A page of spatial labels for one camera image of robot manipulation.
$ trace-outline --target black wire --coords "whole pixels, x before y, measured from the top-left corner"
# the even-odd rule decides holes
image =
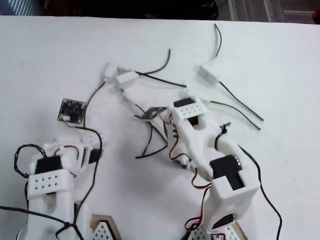
[[[245,105],[242,101],[240,101],[228,88],[226,85],[224,85],[221,81],[219,82],[222,87],[224,87],[225,90],[228,91],[228,93],[231,94],[232,97],[234,97],[235,100],[237,100],[240,104],[242,104],[246,109],[248,109],[251,113],[253,113],[258,119],[260,119],[261,121],[264,121],[264,119],[262,117],[260,117],[255,111],[253,111],[250,107],[248,107],[247,105]]]
[[[54,216],[46,215],[46,214],[35,212],[35,211],[26,210],[26,209],[19,208],[19,207],[0,206],[0,209],[7,210],[7,211],[13,211],[13,212],[20,212],[20,213],[24,213],[24,214],[35,215],[35,216],[39,216],[39,217],[42,217],[42,218],[46,218],[46,219],[51,219],[51,220],[57,221],[59,223],[62,223],[64,225],[64,228],[66,228],[66,226],[68,226],[68,228],[69,227],[73,227],[75,232],[76,232],[76,234],[80,238],[80,240],[85,240],[84,237],[82,236],[81,232],[79,231],[77,225],[75,225],[73,223],[70,223],[70,222],[63,221],[63,220],[61,220],[59,218],[56,218]]]
[[[144,156],[144,155],[146,154],[146,151],[147,151],[147,149],[148,149],[148,147],[149,147],[149,145],[150,145],[150,143],[151,143],[153,131],[154,131],[154,129],[153,129],[153,127],[152,127],[151,124],[150,124],[150,137],[149,137],[149,141],[148,141],[147,145],[145,146],[145,148],[144,148],[144,150],[143,150],[143,152],[142,152],[142,156]]]
[[[240,113],[242,116],[244,116],[245,119],[247,119],[253,126],[255,126],[258,130],[261,130],[260,127],[258,127],[256,124],[254,124],[242,111],[238,110],[234,106],[228,105],[226,103],[218,102],[218,101],[210,101],[210,102],[213,103],[213,104],[220,104],[220,105],[223,105],[223,106],[227,106],[229,108],[232,108],[232,109],[236,110],[238,113]]]
[[[36,149],[41,153],[41,155],[42,155],[44,158],[47,158],[47,157],[48,157],[47,154],[46,154],[46,152],[45,152],[45,150],[44,150],[42,147],[40,147],[39,145],[36,145],[36,144],[24,144],[24,145],[20,146],[20,147],[16,150],[16,152],[15,152],[15,154],[14,154],[13,168],[14,168],[14,170],[15,170],[18,174],[20,174],[20,175],[21,175],[22,177],[24,177],[25,179],[29,178],[29,174],[23,173],[23,172],[21,172],[21,171],[19,170],[19,168],[18,168],[18,158],[19,158],[19,153],[20,153],[21,149],[27,148],[27,147],[36,148]]]
[[[164,65],[162,67],[160,67],[159,69],[157,69],[157,70],[144,72],[144,74],[148,74],[149,75],[149,74],[155,74],[157,72],[160,72],[162,69],[164,69],[168,65],[169,60],[170,60],[170,55],[171,55],[171,49],[169,48],[168,57],[166,58],[166,61],[165,61]]]
[[[152,153],[146,154],[146,155],[144,155],[144,156],[136,156],[135,158],[136,158],[136,159],[144,159],[144,158],[150,157],[150,156],[152,156],[152,155],[155,155],[155,154],[161,152],[161,151],[164,150],[166,147],[168,147],[168,145],[165,145],[164,147],[162,147],[162,148],[160,148],[159,150],[154,151],[154,152],[152,152]]]
[[[220,138],[223,134],[226,134],[226,133],[227,133],[227,128],[226,128],[226,125],[223,124],[223,127],[222,127],[222,129],[221,129],[221,133],[220,133],[218,136],[216,136],[216,138],[215,138],[215,140],[214,140],[214,148],[215,148],[215,150],[218,151],[218,140],[219,140],[219,138]]]
[[[279,227],[278,227],[278,231],[277,231],[277,234],[276,234],[276,240],[279,240],[279,236],[280,236],[280,231],[281,231],[281,227],[282,227],[282,217],[280,215],[280,213],[278,212],[278,210],[276,209],[276,207],[271,203],[271,201],[269,200],[269,198],[267,197],[267,194],[265,193],[265,190],[262,186],[262,181],[261,181],[261,169],[260,169],[260,166],[258,164],[258,162],[254,159],[253,156],[250,155],[250,153],[248,153],[244,148],[242,148],[241,146],[239,146],[241,148],[241,150],[252,160],[252,162],[254,163],[254,165],[256,166],[257,170],[258,170],[258,179],[259,179],[259,182],[260,182],[260,189],[261,189],[261,192],[265,198],[265,200],[267,201],[267,203],[270,205],[270,207],[275,211],[275,213],[278,215],[279,217]]]
[[[89,103],[91,102],[91,99],[94,97],[94,95],[105,85],[106,81],[104,81],[93,93],[92,95],[90,96],[86,106],[85,106],[85,109],[84,109],[84,117],[83,117],[83,126],[86,127],[86,115],[87,115],[87,109],[88,109],[88,106],[89,106]]]
[[[94,130],[92,128],[88,128],[88,127],[84,127],[84,126],[70,126],[68,124],[67,124],[67,126],[70,127],[70,128],[76,128],[76,129],[91,131],[91,132],[95,133],[98,136],[99,142],[100,142],[99,155],[97,157],[96,164],[95,164],[95,167],[94,167],[94,172],[93,172],[92,185],[91,185],[90,189],[88,190],[88,192],[83,197],[83,199],[81,200],[81,202],[79,203],[79,205],[78,205],[78,207],[77,207],[77,209],[76,209],[76,211],[74,213],[73,224],[75,225],[77,223],[77,219],[78,219],[78,216],[79,216],[80,209],[81,209],[82,205],[84,204],[85,200],[87,199],[87,197],[89,196],[89,194],[91,193],[91,191],[94,188],[95,183],[96,183],[97,169],[98,169],[98,165],[99,165],[99,162],[100,162],[100,157],[101,157],[101,154],[102,154],[102,138],[101,138],[100,134],[96,130]],[[62,231],[68,229],[69,227],[71,227],[71,226],[64,226],[61,229],[59,229],[56,232],[56,237],[58,238],[58,235]]]
[[[135,73],[137,73],[138,75],[142,75],[142,76],[145,76],[145,77],[148,77],[148,78],[151,78],[151,79],[166,83],[166,84],[171,84],[171,85],[182,87],[182,88],[186,88],[187,87],[186,85],[175,83],[175,82],[172,82],[172,81],[163,80],[161,78],[158,78],[158,77],[155,77],[155,76],[150,76],[150,75],[145,74],[143,72],[135,71]]]
[[[218,56],[219,52],[220,52],[220,48],[221,48],[221,45],[222,45],[222,35],[221,35],[221,32],[217,26],[217,24],[214,24],[214,27],[217,29],[218,33],[219,33],[219,37],[220,37],[220,44],[219,44],[219,48],[218,50],[216,51],[216,54],[215,54],[215,57]]]

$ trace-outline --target circuit board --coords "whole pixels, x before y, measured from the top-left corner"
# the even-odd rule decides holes
[[[87,103],[64,98],[60,107],[58,120],[73,124],[82,124]]]

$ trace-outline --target white table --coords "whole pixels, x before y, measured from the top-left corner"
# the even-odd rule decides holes
[[[232,109],[211,105],[219,123],[259,162],[269,198],[283,217],[282,240],[313,239],[320,215],[320,27],[317,25],[217,22],[223,36],[218,58],[223,81],[265,121],[257,131]],[[43,144],[62,132],[62,98],[87,101],[107,62],[203,88],[213,100],[240,108],[220,87],[209,87],[196,68],[215,51],[211,21],[56,17],[0,17],[0,204],[25,208],[24,184],[13,156],[25,143]],[[183,89],[143,78],[127,88],[143,108],[166,106]],[[167,153],[136,160],[149,134],[111,86],[93,99],[87,125],[109,134],[89,198],[93,213],[113,216],[124,240],[179,240],[184,223],[199,212],[202,192],[191,172]],[[163,144],[154,139],[150,151]],[[33,151],[20,154],[26,170]],[[13,239],[26,221],[0,212],[0,239]],[[261,192],[239,222],[250,240],[276,238],[279,220]]]

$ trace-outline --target floor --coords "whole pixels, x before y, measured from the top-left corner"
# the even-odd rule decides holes
[[[320,0],[216,0],[218,20],[314,24]]]

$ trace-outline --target white connector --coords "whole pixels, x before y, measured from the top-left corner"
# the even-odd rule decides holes
[[[138,77],[139,75],[135,71],[129,71],[117,76],[116,80],[119,82],[119,84],[124,84]]]
[[[217,77],[212,73],[214,61],[209,61],[202,64],[198,70],[198,74],[208,83],[214,85],[219,83]]]
[[[103,77],[110,80],[114,78],[118,73],[118,64],[110,62],[105,69]]]

